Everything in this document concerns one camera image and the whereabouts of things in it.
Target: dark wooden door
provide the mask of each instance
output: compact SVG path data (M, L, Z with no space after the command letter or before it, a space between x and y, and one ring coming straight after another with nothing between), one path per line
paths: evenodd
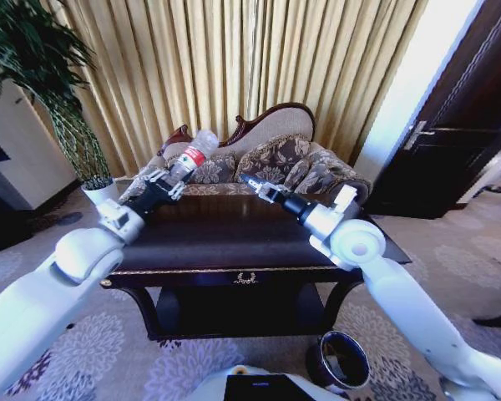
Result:
M379 178L367 209L443 216L500 151L501 0L488 0Z

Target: dark wooden table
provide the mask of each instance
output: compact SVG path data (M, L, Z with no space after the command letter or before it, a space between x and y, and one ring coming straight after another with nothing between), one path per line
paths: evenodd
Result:
M371 220L358 206L346 214ZM342 270L314 250L309 235L255 195L184 196L151 216L101 285L137 302L151 340L323 334L363 279L359 269ZM385 256L409 263L386 239ZM316 282L336 283L325 305ZM161 287L156 305L146 287Z

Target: white planter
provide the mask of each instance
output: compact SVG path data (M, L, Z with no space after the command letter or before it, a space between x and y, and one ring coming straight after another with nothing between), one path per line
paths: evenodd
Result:
M85 190L82 187L82 191L85 192L85 195L87 195L95 205L104 202L106 199L113 199L114 201L119 199L119 190L117 190L115 182L99 190Z

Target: plastic bottle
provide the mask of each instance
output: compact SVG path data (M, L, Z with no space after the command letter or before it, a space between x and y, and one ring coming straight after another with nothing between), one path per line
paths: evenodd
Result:
M217 149L219 140L217 135L208 129L197 132L190 145L170 169L170 175L164 181L170 185L176 185L191 171L202 165Z

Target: potted plant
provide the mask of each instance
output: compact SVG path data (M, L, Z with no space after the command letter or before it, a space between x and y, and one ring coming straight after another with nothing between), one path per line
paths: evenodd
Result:
M61 150L97 204L119 193L73 91L87 85L73 71L84 65L93 67L91 50L39 0L0 0L0 93L11 79L46 107Z

